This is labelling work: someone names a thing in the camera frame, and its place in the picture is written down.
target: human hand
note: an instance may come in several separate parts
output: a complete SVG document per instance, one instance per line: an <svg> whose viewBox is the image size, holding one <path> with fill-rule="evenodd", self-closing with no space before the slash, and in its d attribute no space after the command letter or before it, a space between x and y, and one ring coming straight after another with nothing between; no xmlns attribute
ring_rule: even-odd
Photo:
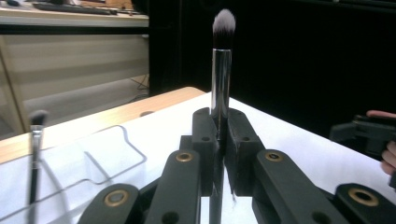
<svg viewBox="0 0 396 224"><path fill-rule="evenodd" d="M396 114L381 110L369 110L366 113L367 117L386 117L386 118L396 118ZM382 152L381 168L388 174L392 175L396 171L396 143L393 141L388 142L387 150Z"/></svg>

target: blurry makeup brush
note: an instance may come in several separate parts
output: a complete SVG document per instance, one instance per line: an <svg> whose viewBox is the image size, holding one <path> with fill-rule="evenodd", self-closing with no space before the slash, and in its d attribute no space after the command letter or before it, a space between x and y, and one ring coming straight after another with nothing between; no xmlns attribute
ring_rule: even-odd
<svg viewBox="0 0 396 224"><path fill-rule="evenodd" d="M224 180L224 152L227 136L227 118L230 98L230 74L232 64L233 33L235 18L228 9L223 9L213 22L212 55L212 106L210 116L214 120L219 142L215 152L214 190L210 196L209 223L221 223L222 188Z"/></svg>
<svg viewBox="0 0 396 224"><path fill-rule="evenodd" d="M218 128L218 140L224 138L229 110L235 18L223 9L213 22L212 108L211 116Z"/></svg>
<svg viewBox="0 0 396 224"><path fill-rule="evenodd" d="M38 173L39 173L39 162L40 162L40 149L41 141L43 138L44 124L47 120L48 112L45 110L37 110L30 114L29 119L31 121L31 148L32 148L32 160L31 160L31 179L30 179L30 191L29 191L29 204L33 204L36 201L37 186L38 186ZM35 223L35 205L29 210L29 223Z"/></svg>

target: wooden table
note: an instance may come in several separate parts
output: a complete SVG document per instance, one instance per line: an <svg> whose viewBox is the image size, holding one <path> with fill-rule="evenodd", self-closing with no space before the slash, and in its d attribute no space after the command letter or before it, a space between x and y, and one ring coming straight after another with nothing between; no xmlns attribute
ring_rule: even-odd
<svg viewBox="0 0 396 224"><path fill-rule="evenodd" d="M113 125L137 119L145 112L154 112L170 105L190 100L204 92L192 87L150 97L128 105L122 105L80 119L73 119L45 129L42 148L56 147L95 133ZM30 134L25 133L0 141L0 163L11 161L29 153Z"/></svg>

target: keyboard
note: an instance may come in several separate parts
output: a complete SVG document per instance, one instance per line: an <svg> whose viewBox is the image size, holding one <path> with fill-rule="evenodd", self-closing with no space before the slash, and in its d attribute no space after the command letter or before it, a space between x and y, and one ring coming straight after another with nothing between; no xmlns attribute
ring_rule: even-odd
<svg viewBox="0 0 396 224"><path fill-rule="evenodd" d="M55 5L52 3L35 2L32 3L33 7L45 11L58 11L58 12L71 12L71 13L84 13L96 15L117 15L117 10L97 8L97 7L82 7L77 5Z"/></svg>

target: brush bristles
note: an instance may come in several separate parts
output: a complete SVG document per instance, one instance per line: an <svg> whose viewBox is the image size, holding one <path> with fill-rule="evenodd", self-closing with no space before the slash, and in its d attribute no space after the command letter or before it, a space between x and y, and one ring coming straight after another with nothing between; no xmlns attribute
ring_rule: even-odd
<svg viewBox="0 0 396 224"><path fill-rule="evenodd" d="M46 110L37 110L30 114L31 125L44 125L47 121L48 112Z"/></svg>
<svg viewBox="0 0 396 224"><path fill-rule="evenodd" d="M235 17L228 9L223 9L213 22L213 48L231 49L233 47L233 33L235 31Z"/></svg>

